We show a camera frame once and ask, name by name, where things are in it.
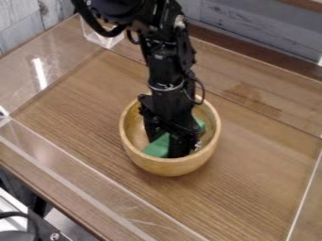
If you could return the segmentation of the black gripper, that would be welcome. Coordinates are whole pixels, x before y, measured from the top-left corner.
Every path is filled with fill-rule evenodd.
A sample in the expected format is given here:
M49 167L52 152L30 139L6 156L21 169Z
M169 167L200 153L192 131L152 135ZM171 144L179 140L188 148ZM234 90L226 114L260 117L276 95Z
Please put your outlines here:
M196 149L201 128L192 116L196 104L195 84L149 84L149 94L139 96L139 113L143 116L148 141L169 133L168 157L181 158Z

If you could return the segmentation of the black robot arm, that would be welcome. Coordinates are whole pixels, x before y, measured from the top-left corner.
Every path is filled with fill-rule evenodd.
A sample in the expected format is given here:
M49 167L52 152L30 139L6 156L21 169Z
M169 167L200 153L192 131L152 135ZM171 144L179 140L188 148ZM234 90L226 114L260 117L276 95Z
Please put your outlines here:
M148 67L149 94L139 96L139 113L149 141L169 135L168 156L192 152L201 128L192 117L195 84L183 9L176 0L71 0L93 31L105 38L120 33L140 47Z

